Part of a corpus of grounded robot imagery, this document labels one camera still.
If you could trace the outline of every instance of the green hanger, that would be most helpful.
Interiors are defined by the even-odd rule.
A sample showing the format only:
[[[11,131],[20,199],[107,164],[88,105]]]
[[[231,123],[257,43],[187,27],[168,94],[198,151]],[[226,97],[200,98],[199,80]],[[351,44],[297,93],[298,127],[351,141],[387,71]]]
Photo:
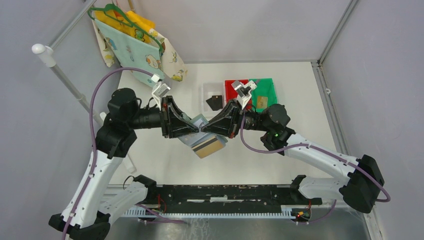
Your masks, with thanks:
[[[116,11],[116,12],[118,12],[127,22],[123,22],[123,21],[120,21],[120,20],[118,20],[116,17],[114,17],[114,16],[111,16],[111,15],[109,15],[108,13],[107,13],[107,11],[109,11],[109,10],[114,10],[114,11]],[[117,7],[115,4],[112,4],[112,3],[109,3],[109,4],[106,4],[106,6],[104,6],[104,8],[99,8],[99,7],[91,7],[88,11],[87,11],[87,14],[88,14],[88,16],[91,18],[91,19],[95,19],[93,16],[92,16],[92,11],[101,11],[101,12],[103,12],[104,13],[104,15],[106,15],[106,16],[108,16],[109,18],[111,18],[111,19],[113,19],[113,20],[115,20],[115,21],[117,21],[117,22],[119,22],[120,24],[123,24],[123,25],[125,25],[125,26],[128,26],[128,27],[130,27],[130,28],[132,28],[132,27],[134,27],[134,28],[136,28],[136,29],[138,29],[138,30],[140,30],[141,32],[143,32],[145,35],[147,35],[147,36],[149,36],[151,39],[153,39],[156,43],[157,43],[157,45],[159,46],[159,52],[161,53],[161,54],[163,54],[164,53],[164,48],[162,47],[162,44],[155,38],[155,37],[153,37],[152,35],[150,35],[150,34],[148,34],[145,30],[143,30],[141,27],[139,27],[137,24],[135,24],[135,23],[133,23],[132,21],[130,21],[129,19],[128,19],[128,17],[127,17],[127,15],[119,8],[119,7]]]

